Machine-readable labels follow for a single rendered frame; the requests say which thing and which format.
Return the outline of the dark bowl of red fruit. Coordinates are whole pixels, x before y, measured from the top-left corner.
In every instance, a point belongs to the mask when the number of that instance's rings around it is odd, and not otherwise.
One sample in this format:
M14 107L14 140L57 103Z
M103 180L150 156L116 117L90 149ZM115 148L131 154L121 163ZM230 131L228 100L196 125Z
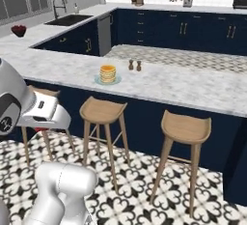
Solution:
M20 38L22 38L26 33L26 27L24 25L15 25L11 28L11 30Z

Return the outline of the dark metal tap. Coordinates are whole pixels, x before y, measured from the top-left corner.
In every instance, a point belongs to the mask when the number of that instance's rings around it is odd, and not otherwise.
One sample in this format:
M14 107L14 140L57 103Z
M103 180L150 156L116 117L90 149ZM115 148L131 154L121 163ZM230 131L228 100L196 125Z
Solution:
M58 19L59 15L57 13L57 10L58 9L63 9L65 11L65 13L67 13L67 6L66 6L66 3L64 0L60 0L62 2L62 6L57 6L55 3L56 3L57 0L53 0L52 2L52 6L53 6L53 12L54 12L54 16L55 16L55 19Z

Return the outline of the black toaster oven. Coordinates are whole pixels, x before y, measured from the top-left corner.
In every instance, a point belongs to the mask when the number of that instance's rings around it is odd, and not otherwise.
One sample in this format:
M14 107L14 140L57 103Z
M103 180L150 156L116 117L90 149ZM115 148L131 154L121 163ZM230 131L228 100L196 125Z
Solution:
M247 10L247 0L233 0L233 8Z

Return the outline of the black sink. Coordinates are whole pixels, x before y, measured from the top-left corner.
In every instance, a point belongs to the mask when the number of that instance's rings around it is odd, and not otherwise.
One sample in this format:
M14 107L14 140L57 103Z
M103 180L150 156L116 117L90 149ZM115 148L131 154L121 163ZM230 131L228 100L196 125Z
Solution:
M60 17L52 21L46 22L46 25L70 26L70 25L76 24L88 18L90 18L89 15L69 14L67 16Z

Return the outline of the pale teal plate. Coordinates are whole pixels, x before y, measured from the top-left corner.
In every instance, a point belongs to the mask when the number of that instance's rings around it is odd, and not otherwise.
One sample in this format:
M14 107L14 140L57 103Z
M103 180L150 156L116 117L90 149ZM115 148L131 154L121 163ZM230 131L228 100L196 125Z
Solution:
M122 78L120 75L117 74L116 78L114 81L112 82L102 82L100 80L100 76L97 74L95 75L95 83L99 84L99 85L106 85L106 86L109 86L109 85L115 85L115 84L118 84L122 81Z

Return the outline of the wooden bar stool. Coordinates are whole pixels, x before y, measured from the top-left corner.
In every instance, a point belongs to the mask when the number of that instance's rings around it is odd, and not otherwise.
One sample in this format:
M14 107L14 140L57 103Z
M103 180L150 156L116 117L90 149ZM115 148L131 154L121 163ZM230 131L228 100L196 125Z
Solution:
M40 88L36 88L36 87L34 87L32 85L30 85L29 88L31 90L33 90L33 91L36 91L36 92L39 92L39 93L42 93L42 94L45 94L45 95L48 95L48 96L52 96L52 97L58 97L59 94L60 94L60 91L51 91L51 90L46 90L46 89L40 89ZM52 153L51 153L51 150L50 150L50 143L49 143L48 134L47 134L47 132L49 130L50 130L49 128L44 128L44 127L35 127L34 128L35 132L39 132L39 131L41 132L41 135L43 137L43 140L44 140L44 143L45 143L49 158L50 158L51 161L53 161ZM22 132L22 138L23 138L23 143L24 143L26 162L27 162L27 165L29 166L30 165L30 161L29 161L29 151L28 151L28 140L27 140L26 127L21 127L21 132ZM69 133L69 130L65 129L65 132L66 132L66 135L67 135L67 137L69 139L69 144L71 145L72 151L75 152L75 148L74 148L74 145L73 145L73 140L72 140L72 137L71 137L71 135Z
M161 158L157 169L156 180L152 189L150 203L153 203L161 175L169 157L174 142L191 146L191 159L180 158L179 161L191 164L189 214L193 215L194 194L197 180L197 171L201 155L201 147L211 134L211 119L199 119L185 115L178 115L166 110L161 121L161 128L165 139Z
M79 114L84 121L84 152L83 164L87 163L89 140L96 140L97 148L99 143L106 142L110 157L111 170L115 191L118 191L117 178L115 173L113 146L121 137L127 164L130 164L127 136L124 123L124 110L126 103L116 103L109 100L89 97L80 107ZM110 125L119 121L121 131L115 140L111 139Z

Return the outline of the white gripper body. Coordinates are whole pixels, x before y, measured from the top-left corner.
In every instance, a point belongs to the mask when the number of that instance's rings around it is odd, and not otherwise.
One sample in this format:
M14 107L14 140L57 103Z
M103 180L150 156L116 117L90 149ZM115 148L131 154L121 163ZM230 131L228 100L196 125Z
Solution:
M20 117L22 127L45 127L68 129L70 125L70 115L60 104L48 109L37 108L24 113Z

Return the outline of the long navy base cupboard run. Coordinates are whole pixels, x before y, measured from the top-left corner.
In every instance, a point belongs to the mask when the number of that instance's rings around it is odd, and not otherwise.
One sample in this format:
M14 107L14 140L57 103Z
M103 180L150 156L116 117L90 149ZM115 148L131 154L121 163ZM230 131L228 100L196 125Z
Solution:
M116 9L112 44L247 56L247 15Z

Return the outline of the navy dining counter base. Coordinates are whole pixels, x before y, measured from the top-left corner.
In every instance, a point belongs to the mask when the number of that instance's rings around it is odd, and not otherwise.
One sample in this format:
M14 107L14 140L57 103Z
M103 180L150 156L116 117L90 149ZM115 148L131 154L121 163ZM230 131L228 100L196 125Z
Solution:
M90 96L124 103L124 120L129 149L147 155L161 155L164 135L161 129L163 113L170 112L196 118L211 118L212 129L201 149L200 165L223 174L224 199L247 206L247 118L206 110L174 106L168 103L98 93L83 89L29 80L29 85L58 91L59 102L71 115L69 132L81 137L84 122L79 108Z

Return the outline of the stack of pancakes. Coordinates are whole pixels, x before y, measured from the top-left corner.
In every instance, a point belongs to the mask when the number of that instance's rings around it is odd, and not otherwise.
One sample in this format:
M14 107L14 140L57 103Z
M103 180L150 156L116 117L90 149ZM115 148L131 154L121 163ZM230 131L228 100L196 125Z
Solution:
M102 65L99 71L100 81L103 83L112 83L116 79L116 67L113 65Z

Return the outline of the short navy base cupboard run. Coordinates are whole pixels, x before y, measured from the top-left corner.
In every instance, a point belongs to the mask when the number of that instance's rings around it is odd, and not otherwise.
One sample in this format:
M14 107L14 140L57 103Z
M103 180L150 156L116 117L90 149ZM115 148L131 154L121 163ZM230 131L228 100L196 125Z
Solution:
M38 44L36 49L98 56L97 20L92 20L47 42Z

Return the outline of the grey dishwasher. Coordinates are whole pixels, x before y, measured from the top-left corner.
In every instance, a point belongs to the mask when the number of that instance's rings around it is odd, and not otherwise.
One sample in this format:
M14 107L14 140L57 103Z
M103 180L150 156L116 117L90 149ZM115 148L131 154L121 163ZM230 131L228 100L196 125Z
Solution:
M105 56L111 50L110 14L97 20L99 55Z

